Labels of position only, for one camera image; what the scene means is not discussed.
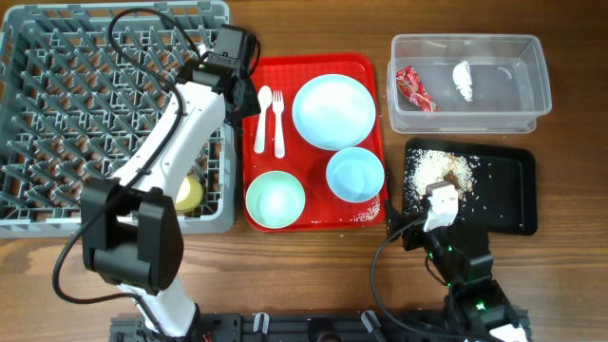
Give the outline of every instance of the red tray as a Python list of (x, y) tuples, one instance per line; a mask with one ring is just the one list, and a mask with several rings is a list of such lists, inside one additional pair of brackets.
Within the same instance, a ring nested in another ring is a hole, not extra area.
[[(251, 219), (249, 224), (263, 232), (292, 232), (329, 228), (355, 228), (371, 226), (385, 217), (384, 201), (389, 197), (385, 182), (373, 199), (363, 203), (348, 203), (333, 194), (325, 179), (325, 169), (335, 151), (325, 151), (307, 143), (294, 126), (292, 104), (295, 94), (314, 77), (325, 74), (342, 74), (360, 82), (370, 92), (376, 107), (376, 85), (373, 67), (365, 56), (357, 53), (322, 54), (309, 56), (266, 57), (259, 61), (253, 76), (256, 91), (262, 86), (283, 91), (285, 111), (283, 132), (285, 157), (275, 157), (275, 114), (272, 106), (266, 113), (266, 146), (264, 152), (254, 152), (258, 116), (243, 120), (243, 196), (257, 176), (273, 170), (294, 175), (304, 187), (306, 205), (294, 224), (283, 229), (268, 229)], [(357, 146), (373, 152), (384, 164), (382, 131), (376, 110), (376, 122), (369, 136)]]

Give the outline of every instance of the red wrapper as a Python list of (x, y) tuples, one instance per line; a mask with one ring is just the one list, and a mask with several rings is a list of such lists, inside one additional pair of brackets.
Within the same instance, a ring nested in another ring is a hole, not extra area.
[(425, 86), (412, 66), (397, 71), (397, 88), (408, 100), (427, 112), (438, 111), (439, 107), (428, 95)]

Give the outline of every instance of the fork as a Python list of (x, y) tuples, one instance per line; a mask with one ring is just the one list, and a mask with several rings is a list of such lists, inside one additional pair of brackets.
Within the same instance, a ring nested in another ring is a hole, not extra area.
[(275, 113), (276, 124), (275, 124), (275, 157), (285, 157), (285, 139), (283, 138), (283, 122), (281, 121), (281, 114), (285, 110), (285, 104), (283, 103), (283, 92), (275, 91), (273, 93), (273, 111)]

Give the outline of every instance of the table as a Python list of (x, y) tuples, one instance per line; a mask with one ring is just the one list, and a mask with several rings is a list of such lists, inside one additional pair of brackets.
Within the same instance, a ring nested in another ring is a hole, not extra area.
[[(9, 6), (42, 3), (7, 0)], [(553, 111), (529, 135), (442, 136), (527, 148), (538, 170), (538, 233), (491, 234), (494, 276), (512, 303), (529, 310), (538, 341), (608, 336), (608, 5), (584, 1), (268, 0), (229, 2), (236, 24), (253, 29), (265, 56), (357, 51), (376, 72), (384, 145), (395, 183), (404, 145), (390, 128), (386, 67), (399, 33), (521, 33), (540, 38)], [(392, 201), (400, 207), (400, 190)], [(224, 235), (187, 236), (180, 277), (206, 313), (356, 313), (377, 308), (371, 257), (384, 227), (264, 235), (242, 214)], [(0, 240), (0, 340), (107, 341), (109, 319), (136, 312), (127, 300), (67, 304), (50, 274), (63, 238)], [(420, 251), (390, 246), (377, 282), (393, 309), (440, 308), (446, 289), (425, 270)], [(62, 272), (64, 289), (91, 297), (116, 291), (85, 270), (75, 248)]]

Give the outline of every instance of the transparent container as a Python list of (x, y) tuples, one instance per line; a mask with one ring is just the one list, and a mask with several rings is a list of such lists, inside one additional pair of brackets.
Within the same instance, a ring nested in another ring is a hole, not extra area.
[[(452, 80), (467, 61), (473, 101)], [(397, 70), (413, 66), (439, 111), (427, 113), (397, 89)], [(529, 133), (551, 111), (541, 42), (531, 35), (401, 34), (392, 40), (388, 100), (397, 133)]]

